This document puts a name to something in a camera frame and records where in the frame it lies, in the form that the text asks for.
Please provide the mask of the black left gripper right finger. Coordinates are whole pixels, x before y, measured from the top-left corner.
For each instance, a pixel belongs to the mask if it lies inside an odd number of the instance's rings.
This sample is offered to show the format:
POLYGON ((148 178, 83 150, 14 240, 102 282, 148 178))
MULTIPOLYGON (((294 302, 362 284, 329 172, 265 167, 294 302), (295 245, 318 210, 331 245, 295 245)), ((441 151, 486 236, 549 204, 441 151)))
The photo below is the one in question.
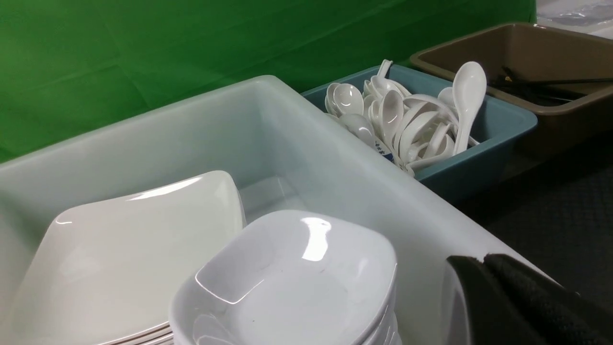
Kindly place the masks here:
POLYGON ((506 254, 484 265, 528 323, 551 345, 610 345, 612 313, 506 254))

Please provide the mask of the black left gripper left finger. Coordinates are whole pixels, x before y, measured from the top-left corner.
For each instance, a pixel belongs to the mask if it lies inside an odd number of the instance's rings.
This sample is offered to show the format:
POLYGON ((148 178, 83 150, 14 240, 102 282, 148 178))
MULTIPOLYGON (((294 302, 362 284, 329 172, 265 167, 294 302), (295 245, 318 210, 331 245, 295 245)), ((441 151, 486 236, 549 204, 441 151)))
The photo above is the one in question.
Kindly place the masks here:
POLYGON ((441 335, 444 345, 545 345, 476 258, 449 256, 444 265, 441 335))

